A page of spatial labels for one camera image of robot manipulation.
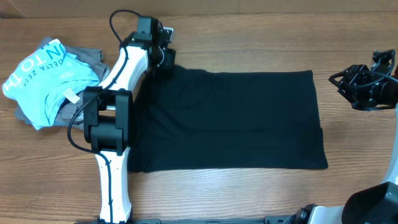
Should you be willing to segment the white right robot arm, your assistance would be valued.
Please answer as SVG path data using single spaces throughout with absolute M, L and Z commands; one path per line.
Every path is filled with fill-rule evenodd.
M 352 65 L 329 77 L 338 93 L 360 111 L 397 110 L 395 50 L 374 51 L 373 65 Z M 283 220 L 285 224 L 397 223 L 397 146 L 380 184 L 353 194 L 343 206 L 308 204 Z

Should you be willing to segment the black t-shirt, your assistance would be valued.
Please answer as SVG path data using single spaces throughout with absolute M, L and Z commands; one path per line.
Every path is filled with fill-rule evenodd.
M 135 106 L 131 172 L 328 167 L 310 70 L 211 73 L 176 65 L 145 77 Z

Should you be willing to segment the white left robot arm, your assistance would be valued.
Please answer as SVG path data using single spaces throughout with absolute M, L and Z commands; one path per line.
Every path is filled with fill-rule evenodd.
M 102 206 L 97 223 L 130 223 L 127 159 L 136 135 L 132 93 L 148 68 L 169 68 L 175 51 L 167 47 L 174 30 L 149 16 L 121 41 L 109 75 L 83 92 L 84 136 L 98 162 Z

